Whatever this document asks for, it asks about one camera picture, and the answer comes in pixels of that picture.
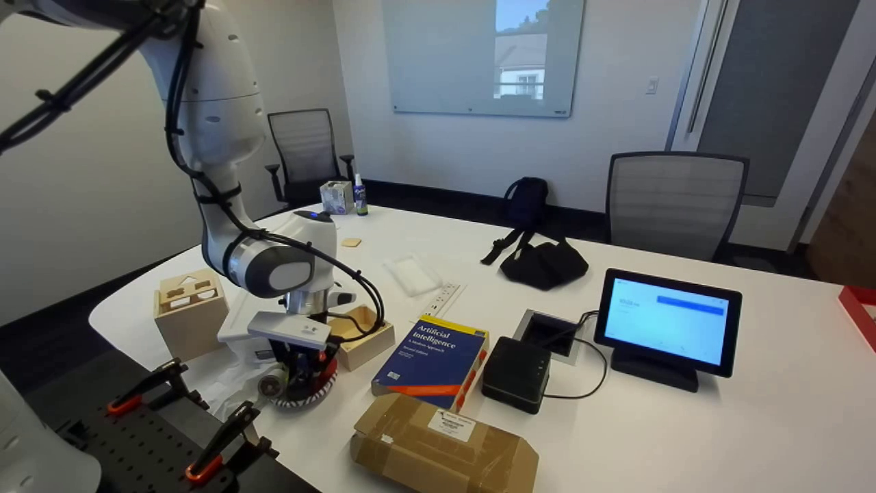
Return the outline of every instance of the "conference table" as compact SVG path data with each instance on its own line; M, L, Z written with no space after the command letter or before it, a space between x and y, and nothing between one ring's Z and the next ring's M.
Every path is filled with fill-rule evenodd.
M288 217L259 225L275 229ZM498 270L504 256L489 267L479 263L505 228L376 206L366 217L334 220L339 242L362 239L359 247L338 247L338 258L378 287L397 344L434 295L408 297L392 279L384 263L406 254L416 254L444 282L464 284L443 317L487 330L493 342L512 336L527 309L568 320L595 310L607 268L743 294L734 374L701 373L698 393L609 370L595 395L546 399L530 415L473 386L461 414L533 446L540 456L535 491L876 489L876 354L838 302L840 286L572 239L590 271L543 292L507 281ZM536 236L533 243L542 240ZM171 355L152 320L152 293L160 280L204 267L200 248L192 248L108 297L89 322L113 346L154 368ZM336 280L358 294L349 308L370 303L337 270ZM224 279L223 288L229 304L241 296ZM590 339L592 323L585 328ZM580 351L575 366L551 365L548 393L582 394L599 381L602 360L589 348ZM335 387L311 408L262 408L256 428L273 441L283 465L327 493L406 490L357 465L349 451L353 425L374 400L371 378L390 352L353 372L341 369ZM237 364L223 348L190 361L184 376L190 388L204 389Z

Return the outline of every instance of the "book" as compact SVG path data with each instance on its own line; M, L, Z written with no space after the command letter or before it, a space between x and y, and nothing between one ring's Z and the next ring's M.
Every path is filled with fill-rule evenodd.
M423 317L374 376L371 393L399 392L458 412L489 346L487 331Z

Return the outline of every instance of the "mesh chair back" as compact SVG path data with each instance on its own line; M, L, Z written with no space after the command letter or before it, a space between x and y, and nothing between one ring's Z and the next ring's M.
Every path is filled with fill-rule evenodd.
M341 174L329 110L272 113L268 123L287 183L326 181Z
M611 157L606 213L612 245L712 261L730 237L748 160L697 153Z

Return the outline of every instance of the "red object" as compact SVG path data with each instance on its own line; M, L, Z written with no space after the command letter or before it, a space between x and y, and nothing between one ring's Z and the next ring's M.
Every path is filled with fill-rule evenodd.
M839 293L839 303L843 304L849 317L861 331L861 335L867 339L870 348L876 352L876 322L864 309L865 304L876 305L876 289L846 286Z
M143 402L143 396L134 396L127 401L114 406L112 403L107 404L107 412L116 418L123 416L135 409Z
M205 482L209 481L210 478L212 478L216 474L216 471L218 471L219 468L222 466L222 456L217 455L212 461L210 461L209 464L207 464L207 467L205 467L199 475L192 474L193 465L194 464L189 464L186 468L186 478L188 478L188 480L194 485L201 486Z

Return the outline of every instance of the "power strip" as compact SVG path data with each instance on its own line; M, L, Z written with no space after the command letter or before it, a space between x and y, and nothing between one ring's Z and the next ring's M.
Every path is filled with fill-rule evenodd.
M426 308L420 316L428 315L429 317L438 317L445 308L449 308L448 304L450 298L452 298L457 291L461 291L462 287L461 284L445 284L441 289L441 292L439 292L438 295L426 305Z

